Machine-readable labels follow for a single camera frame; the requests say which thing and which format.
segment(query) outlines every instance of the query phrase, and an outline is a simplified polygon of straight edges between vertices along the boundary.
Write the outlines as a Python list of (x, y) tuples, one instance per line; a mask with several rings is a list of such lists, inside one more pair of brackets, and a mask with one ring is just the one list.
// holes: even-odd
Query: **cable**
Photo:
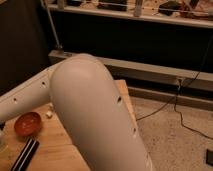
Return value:
[[(178, 91), (180, 91), (180, 89), (181, 89), (181, 82), (179, 82), (179, 90)], [(183, 122), (183, 113), (181, 112), (181, 111), (179, 111), (179, 110), (177, 110), (177, 103), (178, 103), (178, 95), (176, 96), (176, 98), (175, 98), (175, 103), (174, 103), (174, 111), (176, 112), (176, 113), (179, 113), (180, 114), (180, 123), (181, 123), (181, 126), (182, 127), (184, 127), (184, 128), (186, 128), (186, 129), (188, 129), (188, 130), (190, 130), (190, 131), (192, 131), (192, 132), (194, 132), (194, 133), (197, 133), (197, 134), (199, 134), (200, 136), (202, 136), (202, 137), (205, 137), (205, 138), (207, 138), (207, 139), (210, 139), (210, 140), (213, 140), (213, 137), (210, 137), (210, 136), (208, 136), (208, 135), (206, 135), (206, 134), (204, 134), (204, 133), (202, 133), (202, 132), (200, 132), (200, 131), (198, 131), (198, 130), (196, 130), (196, 129), (193, 129), (193, 128), (190, 128), (190, 127), (188, 127), (188, 126), (186, 126), (185, 124), (184, 124), (184, 122)]]
[(152, 112), (152, 113), (150, 113), (150, 114), (148, 114), (148, 115), (146, 115), (146, 116), (142, 116), (142, 117), (136, 119), (136, 121), (143, 120), (143, 119), (145, 119), (145, 118), (148, 118), (148, 117), (153, 116), (153, 115), (157, 114), (158, 112), (160, 112), (160, 111), (161, 111), (163, 108), (165, 108), (173, 99), (176, 99), (176, 98), (178, 97), (178, 95), (181, 93), (180, 90), (181, 90), (182, 87), (184, 87), (184, 88), (189, 87), (189, 86), (198, 78), (198, 76), (200, 75), (200, 73), (201, 73), (201, 71), (202, 71), (202, 69), (203, 69), (203, 66), (204, 66), (204, 64), (205, 64), (205, 62), (206, 62), (206, 58), (207, 58), (207, 56), (208, 56), (209, 48), (210, 48), (210, 46), (211, 46), (211, 44), (212, 44), (212, 41), (213, 41), (213, 34), (212, 34), (212, 35), (210, 36), (210, 38), (209, 38), (209, 41), (208, 41), (206, 50), (205, 50), (205, 52), (204, 52), (204, 55), (203, 55), (203, 58), (202, 58), (202, 61), (201, 61), (200, 68), (199, 68), (197, 74), (195, 75), (195, 77), (194, 77), (190, 82), (188, 82), (185, 86), (183, 86), (182, 83), (181, 83), (181, 86), (180, 86), (180, 82), (179, 82), (179, 86), (178, 86), (177, 92), (176, 92), (176, 94), (175, 94), (174, 96), (172, 96), (165, 104), (163, 104), (160, 108), (158, 108), (158, 109), (155, 110), (154, 112)]
[(157, 110), (155, 110), (154, 112), (148, 114), (148, 115), (145, 115), (145, 116), (142, 116), (138, 119), (136, 119), (136, 121), (139, 121), (139, 120), (142, 120), (142, 119), (145, 119), (145, 118), (148, 118), (152, 115), (155, 115), (156, 113), (160, 112), (163, 108), (165, 108), (174, 98), (175, 96), (172, 96), (164, 105), (162, 105), (160, 108), (158, 108)]

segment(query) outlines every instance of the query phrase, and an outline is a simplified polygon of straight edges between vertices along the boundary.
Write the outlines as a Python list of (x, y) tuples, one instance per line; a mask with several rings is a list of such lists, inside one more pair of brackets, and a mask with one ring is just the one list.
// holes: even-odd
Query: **wooden table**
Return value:
[[(118, 80), (116, 84), (127, 104), (133, 122), (136, 124), (125, 81)], [(72, 144), (72, 140), (65, 132), (57, 115), (54, 113), (51, 119), (46, 117), (45, 114), (50, 108), (51, 105), (46, 104), (33, 110), (41, 115), (43, 127), (39, 134), (34, 137), (40, 142), (40, 145), (27, 170), (89, 171), (90, 169), (83, 160), (78, 149)], [(17, 118), (8, 121), (4, 128), (5, 139), (10, 151), (10, 158), (7, 160), (0, 158), (0, 171), (10, 170), (27, 141), (25, 138), (18, 137), (14, 132), (14, 123), (16, 119)]]

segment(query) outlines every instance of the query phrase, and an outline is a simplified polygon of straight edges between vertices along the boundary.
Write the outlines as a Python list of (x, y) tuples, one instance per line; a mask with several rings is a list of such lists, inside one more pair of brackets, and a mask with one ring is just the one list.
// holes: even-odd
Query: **black cable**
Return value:
[[(210, 38), (209, 38), (209, 41), (208, 41), (208, 44), (207, 44), (206, 50), (205, 50), (205, 52), (204, 52), (204, 55), (203, 55), (203, 58), (202, 58), (202, 61), (201, 61), (201, 65), (200, 65), (200, 68), (199, 68), (197, 74), (195, 75), (195, 77), (194, 77), (190, 82), (188, 82), (188, 83), (187, 83), (186, 85), (184, 85), (184, 86), (182, 85), (181, 87), (184, 87), (184, 88), (189, 87), (189, 86), (198, 78), (198, 76), (200, 75), (200, 73), (201, 73), (201, 71), (202, 71), (202, 69), (203, 69), (203, 66), (205, 65), (206, 58), (207, 58), (208, 52), (209, 52), (209, 48), (210, 48), (210, 46), (211, 46), (211, 44), (212, 44), (212, 40), (213, 40), (213, 34), (212, 34), (212, 35), (210, 36)], [(165, 108), (173, 99), (176, 99), (176, 98), (178, 97), (178, 95), (180, 94), (180, 88), (181, 88), (181, 87), (180, 87), (180, 85), (179, 85), (176, 94), (175, 94), (174, 96), (172, 96), (172, 97), (171, 97), (165, 104), (163, 104), (160, 108), (158, 108), (157, 110), (155, 110), (154, 112), (152, 112), (152, 113), (150, 113), (150, 114), (148, 114), (148, 115), (146, 115), (146, 116), (142, 116), (142, 117), (136, 119), (136, 121), (140, 121), (140, 120), (143, 120), (143, 119), (148, 118), (148, 117), (150, 117), (150, 116), (153, 116), (153, 115), (157, 114), (159, 111), (161, 111), (163, 108)]]
[[(178, 89), (178, 91), (180, 91), (180, 89), (181, 89), (181, 82), (179, 82), (179, 89)], [(194, 132), (194, 133), (199, 134), (200, 136), (203, 136), (203, 137), (205, 137), (207, 139), (213, 140), (213, 137), (210, 137), (210, 136), (208, 136), (208, 135), (206, 135), (206, 134), (204, 134), (204, 133), (202, 133), (202, 132), (200, 132), (200, 131), (198, 131), (196, 129), (190, 128), (190, 127), (188, 127), (187, 125), (184, 124), (184, 122), (183, 122), (183, 113), (181, 111), (177, 110), (177, 103), (178, 103), (178, 95), (175, 98), (174, 111), (176, 113), (180, 114), (180, 119), (181, 119), (180, 123), (181, 123), (181, 126), (184, 127), (184, 128), (186, 128), (186, 129), (188, 129), (188, 130), (190, 130), (190, 131), (192, 131), (192, 132)]]

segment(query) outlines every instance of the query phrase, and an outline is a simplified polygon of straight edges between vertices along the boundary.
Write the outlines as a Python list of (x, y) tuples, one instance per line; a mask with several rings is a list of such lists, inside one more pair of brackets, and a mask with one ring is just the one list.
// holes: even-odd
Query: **floor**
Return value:
[[(145, 116), (164, 103), (131, 97), (136, 117)], [(139, 130), (157, 171), (212, 171), (205, 164), (206, 149), (213, 141), (187, 130), (180, 124), (180, 114), (169, 104), (162, 111), (138, 121)], [(177, 106), (184, 123), (213, 137), (213, 111)]]

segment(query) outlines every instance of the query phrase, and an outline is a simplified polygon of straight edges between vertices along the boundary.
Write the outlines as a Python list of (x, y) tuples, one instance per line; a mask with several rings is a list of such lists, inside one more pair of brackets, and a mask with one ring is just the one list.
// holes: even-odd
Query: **wire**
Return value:
[(181, 126), (184, 127), (184, 128), (186, 128), (186, 129), (188, 129), (188, 130), (190, 130), (190, 131), (192, 131), (192, 132), (194, 132), (194, 133), (199, 134), (202, 137), (205, 137), (207, 139), (213, 140), (213, 137), (210, 137), (210, 136), (208, 136), (208, 135), (206, 135), (206, 134), (204, 134), (204, 133), (202, 133), (202, 132), (200, 132), (200, 131), (198, 131), (196, 129), (190, 128), (190, 127), (188, 127), (187, 125), (184, 124), (184, 122), (183, 122), (183, 113), (181, 111), (177, 110), (177, 103), (178, 103), (178, 95), (175, 98), (174, 111), (176, 113), (180, 114), (180, 119), (181, 119), (180, 123), (181, 123)]
[(160, 108), (158, 108), (157, 110), (155, 110), (154, 112), (148, 114), (148, 115), (145, 115), (145, 116), (142, 116), (138, 119), (136, 119), (136, 121), (140, 121), (142, 119), (145, 119), (145, 118), (148, 118), (150, 116), (153, 116), (155, 114), (157, 114), (158, 112), (160, 112), (163, 108), (165, 108), (173, 99), (175, 99), (175, 96), (172, 96), (165, 104), (163, 104)]
[(210, 36), (209, 38), (209, 41), (208, 41), (208, 44), (207, 44), (207, 47), (206, 47), (206, 50), (204, 52), (204, 55), (203, 55), (203, 58), (202, 58), (202, 61), (201, 61), (201, 65), (200, 65), (200, 68), (197, 72), (197, 74), (195, 75), (195, 77), (190, 81), (188, 82), (185, 86), (182, 85), (182, 82), (181, 82), (181, 87), (180, 87), (180, 84), (178, 86), (178, 89), (177, 89), (177, 92), (175, 93), (174, 96), (172, 96), (165, 104), (163, 104), (160, 108), (158, 108), (157, 110), (155, 110), (154, 112), (150, 113), (150, 114), (147, 114), (145, 116), (142, 116), (140, 118), (137, 118), (136, 121), (140, 121), (140, 120), (143, 120), (145, 118), (148, 118), (150, 116), (153, 116), (155, 114), (157, 114), (158, 112), (160, 112), (162, 109), (164, 109), (168, 104), (170, 104), (170, 102), (173, 100), (173, 99), (176, 99), (178, 97), (178, 95), (181, 93), (181, 88), (184, 87), (184, 88), (187, 88), (189, 87), (197, 78), (198, 76), (200, 75), (202, 69), (203, 69), (203, 66), (205, 65), (205, 62), (206, 62), (206, 58), (208, 56), (208, 52), (209, 52), (209, 48), (212, 44), (212, 41), (213, 41), (213, 34)]
[(140, 121), (140, 120), (143, 120), (143, 119), (145, 119), (145, 118), (148, 118), (148, 117), (150, 117), (150, 116), (153, 116), (153, 115), (157, 114), (157, 113), (160, 112), (163, 108), (165, 108), (173, 99), (175, 99), (174, 111), (175, 111), (176, 113), (179, 113), (179, 114), (180, 114), (181, 126), (184, 127), (184, 128), (186, 128), (186, 129), (188, 129), (188, 130), (190, 130), (190, 131), (192, 131), (192, 132), (194, 132), (194, 133), (199, 134), (200, 136), (203, 136), (203, 137), (205, 137), (205, 138), (207, 138), (207, 139), (213, 140), (213, 137), (210, 137), (210, 136), (208, 136), (208, 135), (206, 135), (206, 134), (204, 134), (204, 133), (202, 133), (202, 132), (200, 132), (200, 131), (198, 131), (198, 130), (196, 130), (196, 129), (193, 129), (193, 128), (190, 128), (190, 127), (186, 126), (186, 125), (184, 124), (184, 122), (183, 122), (183, 114), (182, 114), (182, 112), (177, 110), (178, 96), (179, 96), (180, 93), (181, 93), (181, 88), (182, 88), (182, 87), (185, 87), (185, 88), (189, 87), (189, 86), (198, 78), (198, 76), (200, 75), (200, 73), (201, 73), (201, 71), (202, 71), (202, 69), (203, 69), (203, 66), (205, 65), (206, 58), (207, 58), (207, 56), (208, 56), (208, 52), (209, 52), (209, 48), (210, 48), (210, 46), (211, 46), (212, 40), (213, 40), (213, 35), (211, 35), (211, 37), (209, 38), (209, 41), (208, 41), (208, 44), (207, 44), (207, 48), (206, 48), (205, 53), (204, 53), (204, 56), (203, 56), (203, 58), (202, 58), (202, 62), (201, 62), (199, 71), (197, 72), (197, 74), (195, 75), (195, 77), (194, 77), (190, 82), (188, 82), (185, 86), (182, 85), (182, 80), (178, 80), (178, 81), (179, 81), (179, 85), (178, 85), (177, 92), (176, 92), (176, 94), (175, 94), (174, 96), (172, 96), (172, 97), (171, 97), (164, 105), (162, 105), (159, 109), (155, 110), (154, 112), (152, 112), (152, 113), (150, 113), (150, 114), (148, 114), (148, 115), (146, 115), (146, 116), (143, 116), (143, 117), (140, 117), (140, 118), (136, 119), (136, 121)]

